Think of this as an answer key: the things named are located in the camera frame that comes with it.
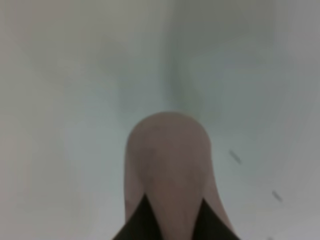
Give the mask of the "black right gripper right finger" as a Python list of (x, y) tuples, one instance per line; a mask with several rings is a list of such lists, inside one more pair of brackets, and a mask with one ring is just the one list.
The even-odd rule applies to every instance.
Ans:
[(203, 199), (195, 222), (192, 240), (240, 240)]

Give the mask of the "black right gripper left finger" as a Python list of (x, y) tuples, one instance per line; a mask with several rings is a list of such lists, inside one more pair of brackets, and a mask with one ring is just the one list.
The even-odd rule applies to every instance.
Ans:
[(158, 222), (146, 195), (113, 240), (162, 240)]

